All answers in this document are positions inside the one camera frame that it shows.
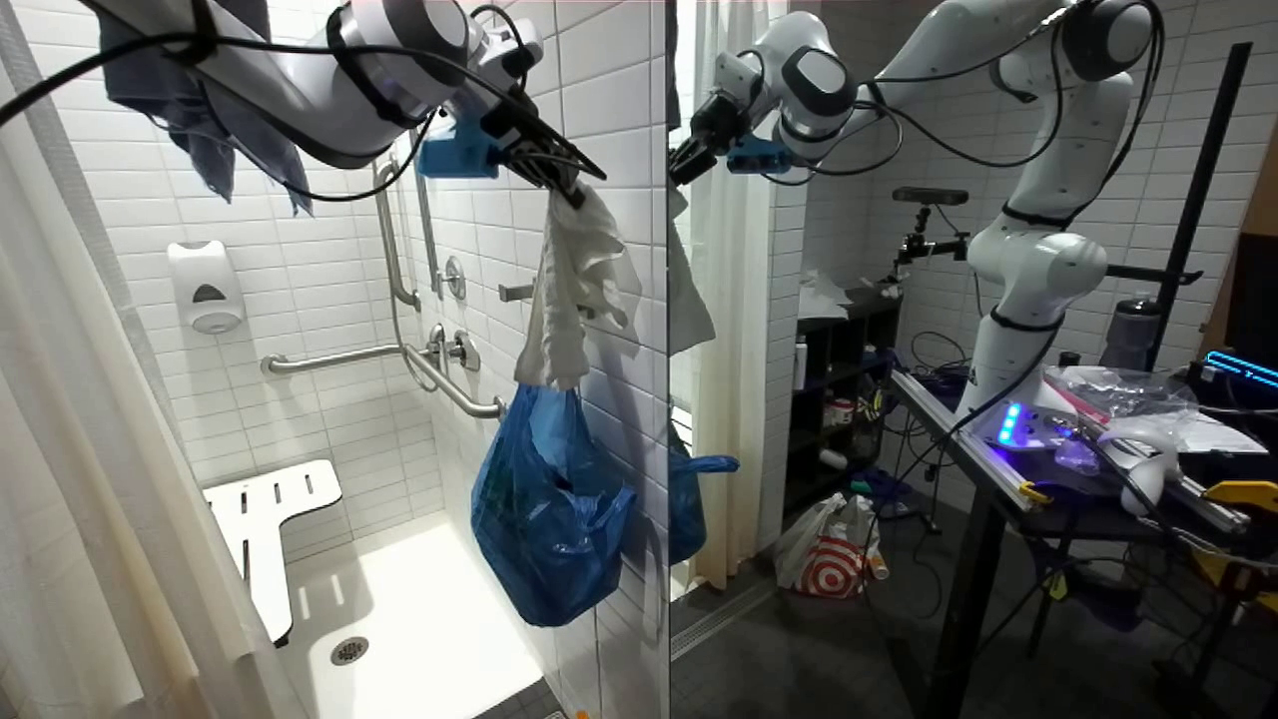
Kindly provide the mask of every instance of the cable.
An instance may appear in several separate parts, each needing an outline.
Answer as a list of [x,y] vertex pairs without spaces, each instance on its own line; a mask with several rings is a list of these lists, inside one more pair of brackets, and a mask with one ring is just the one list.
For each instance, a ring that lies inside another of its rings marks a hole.
[[507,8],[499,8],[499,4],[479,4],[479,8],[471,8],[471,20],[479,20],[479,16],[499,16],[499,20],[511,28],[515,44],[527,48],[527,44],[523,44],[523,32],[519,32],[519,24],[515,24],[515,16],[511,16]]
[[955,240],[962,240],[966,232],[951,220],[951,212],[943,204],[935,204],[935,216],[955,232]]
[[1010,379],[998,395],[990,395],[986,403],[978,403],[974,411],[966,411],[951,431],[935,435],[935,439],[927,443],[927,451],[919,451],[919,455],[911,459],[911,467],[907,467],[903,475],[911,475],[931,451],[939,451],[939,447],[943,447],[947,439],[955,439],[966,423],[974,423],[978,415],[986,415],[990,407],[998,407],[1010,391],[1018,391],[1022,379],[1030,379],[1030,375],[1038,371],[1038,363],[1046,360],[1046,352],[1050,352],[1050,344],[1054,344],[1058,332],[1062,332],[1062,324],[1046,336],[1046,344],[1042,344],[1038,356],[1022,367],[1018,379]]
[[[8,104],[0,108],[0,128],[12,124],[12,120],[16,120],[20,112],[28,112],[32,104],[40,104],[44,96],[52,96],[52,92],[60,92],[64,84],[80,80],[84,72],[100,68],[100,64],[124,60],[124,56],[144,52],[144,48],[192,44],[192,40],[196,40],[192,32],[140,36],[140,40],[116,44],[116,48],[108,48],[108,52],[84,56],[84,60],[60,68],[56,76],[24,88],[16,100],[8,100]],[[284,56],[331,56],[331,48],[320,48],[320,44],[272,44],[272,40],[244,40],[244,36],[216,36],[212,44],[216,44],[216,48],[284,52]],[[419,60],[423,68],[427,68],[427,64],[439,64],[439,68],[463,72],[475,88],[491,92],[499,104],[519,108],[519,104],[511,104],[499,88],[491,88],[483,76],[475,76],[471,68],[463,68],[463,64],[455,64],[455,60],[447,60],[447,56],[435,56],[435,52],[415,52],[415,48],[395,48],[395,44],[367,44],[367,48],[347,48],[347,52],[351,52],[351,56],[411,56],[411,60]],[[268,164],[264,164],[260,156],[252,156],[240,140],[236,140],[236,148],[240,148],[268,180],[276,180],[280,188],[288,188],[288,192],[296,192],[296,196],[304,196],[304,200],[316,200],[316,204],[355,204],[355,200],[379,196],[379,192],[387,192],[391,184],[399,184],[403,172],[411,168],[411,160],[407,160],[407,164],[399,164],[395,176],[387,176],[383,184],[375,184],[375,188],[367,188],[367,192],[327,196],[327,192],[296,188],[296,184],[288,184],[284,176],[268,172]]]
[[763,172],[763,180],[775,184],[775,188],[807,188],[807,184],[811,184],[811,168],[807,168],[803,180],[783,180],[783,176],[775,176],[775,172]]
[[1046,28],[1058,28],[1066,16],[1074,16],[1082,4],[1042,20],[1038,28],[1030,28],[1022,40],[1014,40],[1010,48],[978,60],[978,64],[966,64],[966,68],[955,68],[955,72],[931,72],[931,76],[875,76],[875,84],[939,84],[939,80],[955,80],[955,76],[970,76],[970,72],[982,72],[990,64],[998,64],[1002,56],[1026,48],[1034,36],[1042,36]]
[[32,104],[40,104],[44,96],[52,96],[56,88],[112,64],[112,60],[124,60],[132,52],[144,52],[144,48],[160,48],[160,44],[192,44],[196,36],[192,32],[168,32],[168,36],[136,36],[136,40],[124,40],[108,52],[96,52],[96,56],[84,56],[52,76],[44,76],[40,84],[16,92],[4,108],[0,108],[0,128],[12,124],[20,112],[28,112]]
[[974,156],[951,140],[943,140],[939,132],[931,132],[923,120],[915,120],[911,112],[903,108],[891,108],[899,120],[907,120],[923,140],[931,140],[935,148],[966,160],[966,164],[978,164],[978,168],[1022,168],[1022,164],[1034,164],[1058,136],[1062,136],[1062,124],[1066,124],[1066,80],[1062,80],[1062,60],[1058,60],[1058,44],[1062,44],[1062,32],[1054,28],[1050,32],[1050,80],[1054,80],[1054,116],[1050,116],[1050,132],[1042,136],[1042,144],[1030,152],[1030,156],[1018,156],[1018,160],[990,160],[990,156]]
[[899,160],[903,156],[903,148],[907,148],[907,124],[891,112],[891,128],[895,128],[895,148],[887,152],[887,156],[879,156],[879,160],[871,160],[871,164],[863,164],[863,168],[823,168],[823,160],[843,144],[835,144],[819,164],[811,164],[811,176],[867,176],[867,172],[879,172],[879,168],[887,168],[891,160]]
[[1130,116],[1130,128],[1126,128],[1126,140],[1118,144],[1110,168],[1106,168],[1106,180],[1094,188],[1094,196],[1082,204],[1090,208],[1102,188],[1118,176],[1122,160],[1130,156],[1134,148],[1134,136],[1154,104],[1154,88],[1162,80],[1162,56],[1166,56],[1166,20],[1162,20],[1162,8],[1146,0],[1146,12],[1150,12],[1150,56],[1146,56],[1146,80],[1142,80],[1142,100],[1134,104],[1134,116]]
[[966,348],[962,348],[955,336],[947,336],[947,332],[915,332],[915,336],[911,336],[911,360],[915,360],[919,367],[927,367],[927,371],[939,371],[939,367],[947,367],[947,363],[923,363],[919,340],[939,340],[939,344],[955,348],[955,356],[959,356],[962,367],[970,363],[970,360],[966,360]]
[[[48,92],[72,84],[76,76],[108,64],[108,60],[120,60],[120,56],[132,56],[132,52],[144,52],[144,48],[156,48],[156,44],[184,44],[184,40],[196,40],[192,32],[168,32],[168,36],[140,36],[140,40],[128,40],[128,44],[116,44],[108,52],[96,52],[96,56],[84,56],[80,64],[68,64],[60,68],[56,76],[24,88],[16,100],[8,100],[0,108],[0,128],[28,112],[36,100],[44,100]],[[284,52],[284,56],[331,56],[327,44],[272,44],[272,40],[248,40],[248,36],[216,36],[212,40],[216,48],[252,48],[252,52]],[[487,96],[495,96],[499,104],[507,108],[519,108],[507,100],[507,92],[499,92],[495,84],[487,84],[483,76],[475,76],[467,64],[455,64],[439,52],[419,52],[419,48],[399,48],[399,44],[363,44],[363,48],[347,48],[351,56],[407,56],[407,60],[419,60],[423,68],[435,64],[435,68],[447,68],[447,72],[463,72],[475,88],[483,88]]]
[[256,164],[256,172],[264,172],[272,184],[280,184],[280,188],[288,188],[292,196],[304,196],[304,200],[312,200],[312,204],[359,204],[359,200],[371,200],[371,196],[395,188],[395,184],[403,180],[403,172],[415,164],[415,156],[427,148],[427,128],[431,128],[431,120],[435,120],[435,112],[427,112],[423,128],[419,128],[415,140],[411,140],[407,160],[403,160],[387,180],[379,180],[379,184],[371,184],[371,188],[363,188],[363,192],[351,192],[351,196],[331,196],[331,192],[300,188],[300,184],[292,184],[288,176],[276,176],[276,168],[272,168],[268,160],[260,160],[248,144],[240,144],[240,136],[228,132],[224,116],[212,108],[208,84],[200,84],[200,100],[204,100],[212,124],[236,144],[240,156],[248,156],[248,164]]

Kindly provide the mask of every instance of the shower floor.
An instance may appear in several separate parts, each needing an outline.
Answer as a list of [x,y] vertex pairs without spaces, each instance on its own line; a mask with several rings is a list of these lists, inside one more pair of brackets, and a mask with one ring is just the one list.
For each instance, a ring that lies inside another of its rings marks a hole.
[[531,643],[451,523],[415,523],[292,567],[280,647],[304,715],[471,719],[539,683]]

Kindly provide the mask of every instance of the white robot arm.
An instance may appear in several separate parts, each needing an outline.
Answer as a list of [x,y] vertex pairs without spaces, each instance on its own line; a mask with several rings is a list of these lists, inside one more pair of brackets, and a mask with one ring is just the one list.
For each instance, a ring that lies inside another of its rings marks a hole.
[[875,80],[855,84],[827,28],[795,12],[755,48],[719,56],[719,88],[691,116],[691,140],[671,156],[671,176],[695,180],[715,156],[751,140],[771,112],[779,164],[823,168],[827,152],[859,128],[899,112],[927,84],[974,68],[994,68],[1002,92],[1042,100],[1042,152],[1030,152],[1002,216],[966,252],[986,280],[1002,284],[1002,296],[978,328],[974,375],[955,419],[990,431],[1002,407],[1038,391],[1054,328],[1106,276],[1106,252],[1074,236],[1070,220],[1122,160],[1138,108],[1126,68],[1142,60],[1154,28],[1150,0],[943,0]]
[[308,156],[363,168],[439,104],[471,112],[499,144],[503,164],[551,184],[555,160],[603,176],[551,132],[523,76],[539,64],[531,28],[483,32],[455,0],[351,0],[331,12],[308,48],[268,48],[216,0],[88,0],[140,36],[192,32],[208,40],[196,72],[268,116]]

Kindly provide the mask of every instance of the white curtain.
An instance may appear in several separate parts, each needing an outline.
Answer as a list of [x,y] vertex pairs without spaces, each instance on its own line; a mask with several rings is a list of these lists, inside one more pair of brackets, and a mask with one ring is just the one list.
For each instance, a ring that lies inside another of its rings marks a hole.
[[0,715],[292,715],[276,651],[52,176],[32,124],[8,124]]
[[[787,0],[679,0],[683,124],[715,88],[715,56],[755,44],[783,12]],[[719,587],[763,543],[771,212],[771,184],[719,168],[691,184],[687,220],[679,220],[715,316],[715,340],[675,360],[675,371],[691,371],[695,451],[743,463],[735,475],[703,475],[707,547],[695,555],[695,579]]]

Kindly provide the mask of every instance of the handrail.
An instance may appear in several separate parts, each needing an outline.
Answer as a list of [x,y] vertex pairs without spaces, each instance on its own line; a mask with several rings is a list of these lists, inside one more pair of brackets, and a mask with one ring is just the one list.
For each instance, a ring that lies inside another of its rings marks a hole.
[[495,300],[503,300],[503,304],[523,304],[531,296],[535,296],[535,284],[499,284],[495,288]]
[[359,360],[375,360],[375,356],[403,356],[415,371],[423,371],[435,387],[443,387],[443,395],[475,415],[475,419],[499,419],[507,407],[499,399],[491,403],[475,403],[463,387],[455,387],[435,363],[419,360],[415,352],[399,352],[399,348],[367,348],[367,352],[343,352],[343,356],[320,356],[320,360],[288,360],[288,356],[264,356],[264,371],[316,371],[316,367],[335,367],[335,363],[359,363]]
[[316,356],[316,360],[292,360],[292,356],[264,356],[264,371],[316,371],[316,367],[335,367],[335,363],[359,363],[359,360],[375,360],[375,356],[399,356],[395,344],[387,348],[367,348],[367,352],[343,352],[343,356]]
[[439,272],[435,228],[431,228],[431,192],[427,192],[423,172],[415,172],[415,212],[423,216],[431,292],[443,300],[443,272]]
[[403,360],[407,360],[411,367],[419,367],[423,375],[431,375],[431,383],[439,383],[443,395],[447,395],[459,411],[467,411],[467,415],[475,415],[475,419],[499,419],[499,415],[507,411],[499,399],[475,403],[463,387],[455,387],[435,363],[419,360],[415,352],[403,352]]
[[[399,172],[399,164],[387,164],[383,172],[371,168],[375,184],[387,184]],[[387,192],[375,192],[375,224],[383,236],[383,260],[387,260],[387,276],[391,276],[391,296],[415,312],[423,312],[423,300],[403,284],[399,272],[399,248],[395,248],[395,220],[391,220],[391,200]]]

